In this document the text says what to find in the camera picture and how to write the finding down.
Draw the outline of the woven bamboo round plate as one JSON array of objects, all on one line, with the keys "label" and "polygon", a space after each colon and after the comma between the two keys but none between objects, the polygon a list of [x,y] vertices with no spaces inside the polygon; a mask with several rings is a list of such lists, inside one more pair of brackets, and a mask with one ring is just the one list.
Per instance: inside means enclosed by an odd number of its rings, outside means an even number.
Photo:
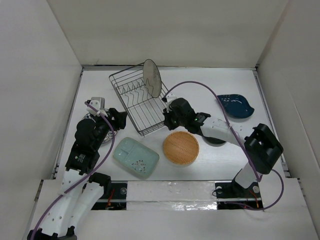
[{"label": "woven bamboo round plate", "polygon": [[166,158],[177,165],[190,165],[198,157],[200,151],[197,139],[185,131],[175,131],[163,142]]}]

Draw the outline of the blue floral white plate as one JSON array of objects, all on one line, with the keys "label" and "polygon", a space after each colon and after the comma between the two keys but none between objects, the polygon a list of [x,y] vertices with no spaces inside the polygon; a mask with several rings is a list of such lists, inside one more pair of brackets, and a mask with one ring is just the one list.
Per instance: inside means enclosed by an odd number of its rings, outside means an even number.
[{"label": "blue floral white plate", "polygon": [[[94,116],[94,115],[92,115],[91,113],[87,113],[85,116],[83,116],[82,120],[84,120],[84,119],[91,119],[91,120],[93,120],[93,121],[95,122],[95,121],[96,121],[96,118],[97,118],[97,116]],[[109,131],[107,132],[106,136],[104,137],[104,140],[102,141],[102,144],[104,145],[104,144],[110,142],[110,141],[112,140],[112,138],[113,138],[112,131],[109,130]]]}]

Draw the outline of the light green rectangular plate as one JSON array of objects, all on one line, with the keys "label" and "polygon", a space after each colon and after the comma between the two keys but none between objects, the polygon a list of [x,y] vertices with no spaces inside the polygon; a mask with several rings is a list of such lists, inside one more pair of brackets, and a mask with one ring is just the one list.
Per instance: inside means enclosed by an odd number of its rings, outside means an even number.
[{"label": "light green rectangular plate", "polygon": [[148,178],[155,170],[160,156],[137,140],[125,137],[113,152],[114,159],[142,178]]}]

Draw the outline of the beige plate with tree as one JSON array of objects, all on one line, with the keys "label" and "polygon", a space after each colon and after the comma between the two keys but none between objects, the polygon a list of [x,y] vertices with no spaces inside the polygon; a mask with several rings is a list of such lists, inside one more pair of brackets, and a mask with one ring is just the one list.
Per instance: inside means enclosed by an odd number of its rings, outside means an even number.
[{"label": "beige plate with tree", "polygon": [[147,59],[143,63],[143,81],[148,93],[153,98],[158,98],[162,90],[162,80],[157,65],[151,59]]}]

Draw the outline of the dark blue leaf plate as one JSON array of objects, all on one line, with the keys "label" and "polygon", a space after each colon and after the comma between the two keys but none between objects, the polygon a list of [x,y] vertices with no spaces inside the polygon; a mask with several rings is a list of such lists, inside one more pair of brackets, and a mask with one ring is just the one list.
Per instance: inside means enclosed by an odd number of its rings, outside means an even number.
[{"label": "dark blue leaf plate", "polygon": [[248,100],[240,94],[221,94],[217,97],[225,112],[232,118],[247,119],[255,112]]}]

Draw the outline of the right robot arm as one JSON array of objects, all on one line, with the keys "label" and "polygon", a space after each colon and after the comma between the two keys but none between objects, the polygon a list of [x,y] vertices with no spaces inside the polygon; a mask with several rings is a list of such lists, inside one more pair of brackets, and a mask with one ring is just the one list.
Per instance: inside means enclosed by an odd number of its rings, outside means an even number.
[{"label": "right robot arm", "polygon": [[246,135],[244,127],[231,126],[225,120],[204,112],[195,112],[189,102],[180,97],[164,97],[164,125],[169,130],[185,128],[189,133],[204,138],[215,138],[240,147],[248,163],[222,189],[227,198],[239,198],[249,191],[251,185],[262,175],[268,175],[284,149],[270,128],[260,123]]}]

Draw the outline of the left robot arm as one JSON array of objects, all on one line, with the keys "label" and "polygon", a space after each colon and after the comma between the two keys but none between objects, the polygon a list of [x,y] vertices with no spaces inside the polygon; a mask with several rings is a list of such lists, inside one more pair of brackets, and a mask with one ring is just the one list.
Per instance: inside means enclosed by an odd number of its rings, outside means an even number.
[{"label": "left robot arm", "polygon": [[57,198],[42,214],[27,236],[29,240],[75,240],[80,224],[98,199],[113,194],[110,176],[98,173],[102,165],[98,152],[105,137],[126,127],[127,113],[115,108],[93,110],[92,118],[76,126],[75,142],[65,164]]}]

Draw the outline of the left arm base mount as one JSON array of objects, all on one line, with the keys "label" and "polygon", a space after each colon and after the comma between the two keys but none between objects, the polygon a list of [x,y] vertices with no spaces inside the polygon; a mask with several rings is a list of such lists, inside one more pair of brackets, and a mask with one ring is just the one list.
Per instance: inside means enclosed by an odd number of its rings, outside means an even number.
[{"label": "left arm base mount", "polygon": [[109,195],[101,197],[92,210],[121,211],[127,209],[127,181],[112,181]]}]

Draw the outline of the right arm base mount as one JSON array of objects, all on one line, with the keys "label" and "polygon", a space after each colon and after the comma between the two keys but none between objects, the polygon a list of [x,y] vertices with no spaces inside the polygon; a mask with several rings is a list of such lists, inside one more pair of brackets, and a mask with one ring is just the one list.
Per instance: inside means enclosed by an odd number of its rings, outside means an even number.
[{"label": "right arm base mount", "polygon": [[242,188],[231,181],[218,181],[214,183],[214,187],[212,195],[216,197],[218,210],[249,210],[264,207],[257,182],[253,182],[248,188]]}]

